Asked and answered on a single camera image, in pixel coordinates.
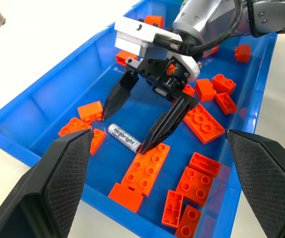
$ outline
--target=blue plastic bin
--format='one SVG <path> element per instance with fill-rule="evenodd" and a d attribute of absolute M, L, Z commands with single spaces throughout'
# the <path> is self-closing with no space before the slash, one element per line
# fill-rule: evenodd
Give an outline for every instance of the blue plastic bin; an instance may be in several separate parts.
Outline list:
<path fill-rule="evenodd" d="M 147 14 L 161 15 L 169 27 L 178 13 L 178 0 L 143 0 L 127 14 L 133 19 Z M 217 53 L 203 60 L 199 78 L 212 79 L 218 73 L 237 83 L 231 96 L 238 106 L 234 115 L 225 116 L 216 102 L 202 105 L 224 127 L 254 132 L 265 90 L 267 74 L 275 46 L 276 34 L 261 38 L 232 38 L 220 45 Z M 39 161 L 57 132 L 72 117 L 77 107 L 90 102 L 105 101 L 114 84 L 124 72 L 116 64 L 114 25 L 98 33 L 51 69 L 19 96 L 0 110 L 0 148 L 29 166 Z M 249 63 L 234 59 L 234 48 L 249 44 Z M 108 122 L 96 121 L 94 128 L 107 131 L 116 123 L 138 140 L 171 104 L 152 92 L 140 80 L 122 109 Z M 137 214 L 110 200 L 107 196 L 116 182 L 121 182 L 135 154 L 107 135 L 95 156 L 90 158 L 82 199 L 141 237 L 173 237 L 174 229 L 161 224 L 169 189 L 175 190 L 193 152 L 199 152 L 223 164 L 214 180 L 207 204 L 202 211 L 195 237 L 228 238 L 237 210 L 241 187 L 227 141 L 220 137 L 203 145 L 182 122 L 176 132 L 165 140 L 171 151 Z"/>

